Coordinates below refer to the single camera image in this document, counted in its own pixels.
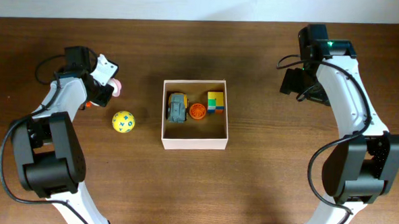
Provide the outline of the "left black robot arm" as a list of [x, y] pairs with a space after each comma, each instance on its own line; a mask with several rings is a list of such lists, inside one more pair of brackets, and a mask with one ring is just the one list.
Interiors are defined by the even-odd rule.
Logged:
[[11, 123], [4, 140], [11, 141], [18, 179], [38, 200], [21, 199], [2, 184], [7, 195], [22, 204], [52, 204], [67, 224], [111, 224], [103, 217], [85, 185], [86, 161], [72, 121], [86, 104], [105, 107], [118, 96], [115, 62], [86, 46], [66, 47], [65, 65], [54, 73], [49, 92], [31, 114]]

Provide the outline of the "orange round toy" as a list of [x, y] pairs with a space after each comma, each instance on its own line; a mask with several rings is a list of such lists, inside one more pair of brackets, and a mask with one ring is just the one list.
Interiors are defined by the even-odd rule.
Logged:
[[201, 120], [206, 116], [207, 110], [201, 103], [195, 103], [189, 108], [189, 115], [194, 120]]

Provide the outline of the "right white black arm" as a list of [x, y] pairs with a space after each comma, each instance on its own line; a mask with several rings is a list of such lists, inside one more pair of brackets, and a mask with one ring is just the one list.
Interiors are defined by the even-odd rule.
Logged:
[[319, 205], [304, 224], [349, 224], [391, 190], [399, 134], [389, 131], [369, 100], [350, 41], [329, 38], [324, 24], [304, 27], [298, 39], [297, 61], [276, 66], [286, 71], [280, 92], [331, 107], [339, 133], [309, 160], [307, 179]]

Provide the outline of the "grey yellow toy truck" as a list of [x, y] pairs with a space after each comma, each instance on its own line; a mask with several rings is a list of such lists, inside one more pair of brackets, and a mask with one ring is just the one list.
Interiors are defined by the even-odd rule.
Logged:
[[171, 93], [168, 100], [167, 120], [173, 123], [183, 123], [187, 119], [188, 98], [184, 93]]

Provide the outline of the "colourful puzzle cube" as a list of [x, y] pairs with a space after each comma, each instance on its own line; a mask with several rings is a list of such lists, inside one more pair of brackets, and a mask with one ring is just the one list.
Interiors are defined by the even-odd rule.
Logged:
[[224, 93], [208, 92], [207, 113], [223, 113], [224, 112]]

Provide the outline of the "pink white toy duck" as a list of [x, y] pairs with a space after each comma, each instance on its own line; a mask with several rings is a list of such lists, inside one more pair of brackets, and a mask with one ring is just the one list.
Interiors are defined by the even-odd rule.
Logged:
[[[112, 91], [111, 95], [114, 97], [118, 97], [120, 95], [121, 87], [122, 87], [120, 81], [116, 80], [115, 78], [111, 78], [107, 84], [113, 87], [113, 91]], [[94, 103], [92, 101], [86, 102], [84, 106], [85, 106], [85, 108], [90, 108], [92, 105], [100, 106], [100, 104]]]

